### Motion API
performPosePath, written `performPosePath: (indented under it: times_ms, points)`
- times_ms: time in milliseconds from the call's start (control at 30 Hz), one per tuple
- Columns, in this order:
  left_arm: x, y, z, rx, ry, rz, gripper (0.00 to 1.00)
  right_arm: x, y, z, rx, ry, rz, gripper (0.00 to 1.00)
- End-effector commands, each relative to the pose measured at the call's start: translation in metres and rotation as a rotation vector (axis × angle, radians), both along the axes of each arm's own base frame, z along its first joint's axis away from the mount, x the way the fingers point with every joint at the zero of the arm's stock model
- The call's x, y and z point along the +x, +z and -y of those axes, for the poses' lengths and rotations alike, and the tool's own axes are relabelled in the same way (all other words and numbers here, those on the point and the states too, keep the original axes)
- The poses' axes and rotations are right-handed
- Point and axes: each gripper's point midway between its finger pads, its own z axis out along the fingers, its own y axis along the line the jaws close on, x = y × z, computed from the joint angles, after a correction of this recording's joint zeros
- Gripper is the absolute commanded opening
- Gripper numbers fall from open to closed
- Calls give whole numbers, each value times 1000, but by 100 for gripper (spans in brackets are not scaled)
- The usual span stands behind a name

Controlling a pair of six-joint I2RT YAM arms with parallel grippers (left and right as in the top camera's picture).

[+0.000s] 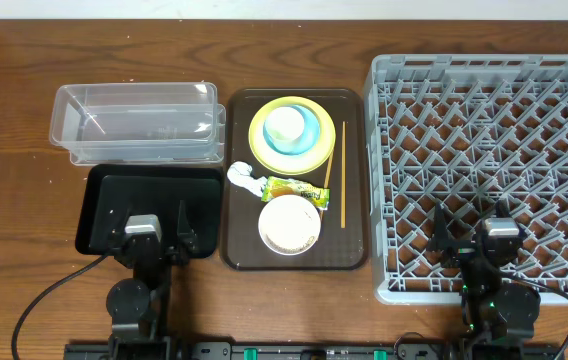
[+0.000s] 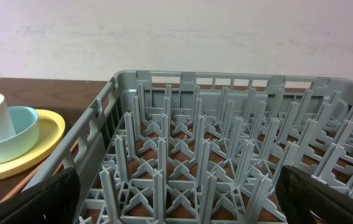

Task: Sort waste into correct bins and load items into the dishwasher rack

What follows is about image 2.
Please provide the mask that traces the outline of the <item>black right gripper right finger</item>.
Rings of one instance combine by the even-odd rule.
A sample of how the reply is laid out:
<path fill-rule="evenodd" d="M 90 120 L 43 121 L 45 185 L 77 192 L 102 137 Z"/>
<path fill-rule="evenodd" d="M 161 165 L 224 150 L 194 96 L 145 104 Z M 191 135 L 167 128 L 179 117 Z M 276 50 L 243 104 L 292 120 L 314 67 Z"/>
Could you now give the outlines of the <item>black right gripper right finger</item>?
<path fill-rule="evenodd" d="M 288 223 L 353 223 L 353 199 L 292 166 L 283 166 L 275 186 Z"/>

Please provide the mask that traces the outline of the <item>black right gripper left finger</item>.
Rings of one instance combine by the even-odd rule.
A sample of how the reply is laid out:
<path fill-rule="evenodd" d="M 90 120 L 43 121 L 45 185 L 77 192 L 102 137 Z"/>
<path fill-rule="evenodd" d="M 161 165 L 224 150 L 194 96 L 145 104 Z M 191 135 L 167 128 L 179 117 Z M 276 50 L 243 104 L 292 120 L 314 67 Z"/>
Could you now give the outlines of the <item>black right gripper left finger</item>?
<path fill-rule="evenodd" d="M 0 203 L 0 223 L 71 223 L 80 179 L 69 167 Z"/>

